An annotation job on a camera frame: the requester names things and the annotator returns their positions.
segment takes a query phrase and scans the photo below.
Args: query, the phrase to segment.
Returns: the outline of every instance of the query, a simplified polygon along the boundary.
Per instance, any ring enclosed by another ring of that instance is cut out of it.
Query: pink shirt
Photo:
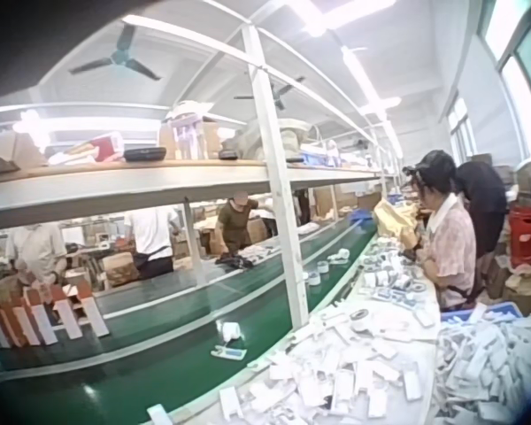
[[[470,294],[476,267],[476,237],[470,215],[458,201],[447,198],[436,218],[439,220],[435,220],[433,226],[429,220],[427,228],[428,256],[436,263],[438,277]],[[466,301],[457,292],[447,289],[441,290],[439,297],[443,308]]]

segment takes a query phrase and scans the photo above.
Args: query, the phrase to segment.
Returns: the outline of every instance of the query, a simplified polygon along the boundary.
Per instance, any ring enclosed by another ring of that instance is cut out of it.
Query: green conveyor belt
[[[343,221],[302,243],[304,259],[327,246],[348,226]],[[350,250],[352,262],[373,234],[373,226],[364,227],[364,231],[359,228],[351,230],[305,269],[340,248]],[[309,288],[310,309],[326,297],[346,271],[346,266],[331,267],[330,274],[323,276],[319,287]],[[61,358],[62,361],[66,361],[65,358],[83,359],[160,335],[240,299],[281,273],[281,257],[277,256],[251,271],[178,298],[177,302],[121,316],[121,321],[109,321],[112,334],[106,338],[110,340],[96,340],[89,336],[79,350],[73,349],[72,345],[70,352],[60,351],[46,360],[58,363]],[[99,366],[2,382],[0,395],[7,400],[11,412],[23,414],[19,419],[23,423],[132,424],[147,421],[148,407],[161,403],[166,411],[172,411],[185,405],[242,370],[290,331],[285,282],[216,320],[240,323],[243,344],[248,349],[243,362],[216,359],[210,355],[213,346],[219,342],[216,323],[211,322],[155,348]]]

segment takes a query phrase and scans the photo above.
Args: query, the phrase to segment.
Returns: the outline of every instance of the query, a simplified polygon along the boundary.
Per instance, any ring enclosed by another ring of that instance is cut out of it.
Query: metal shelf
[[[288,166],[292,189],[361,182],[374,171]],[[0,228],[116,213],[155,205],[269,191],[257,161],[162,161],[48,167],[0,176]]]

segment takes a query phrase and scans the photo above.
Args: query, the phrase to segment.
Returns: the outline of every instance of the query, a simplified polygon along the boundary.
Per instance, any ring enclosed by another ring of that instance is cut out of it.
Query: red container
[[[531,264],[531,207],[510,206],[512,266]]]

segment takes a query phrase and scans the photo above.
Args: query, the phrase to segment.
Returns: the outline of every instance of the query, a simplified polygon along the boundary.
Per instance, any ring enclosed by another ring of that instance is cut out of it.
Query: woman
[[[459,310],[473,292],[476,240],[470,215],[453,193],[456,166],[446,152],[431,151],[410,174],[422,206],[432,213],[424,247],[412,231],[402,233],[402,242],[416,250],[425,275],[438,289],[442,310]]]

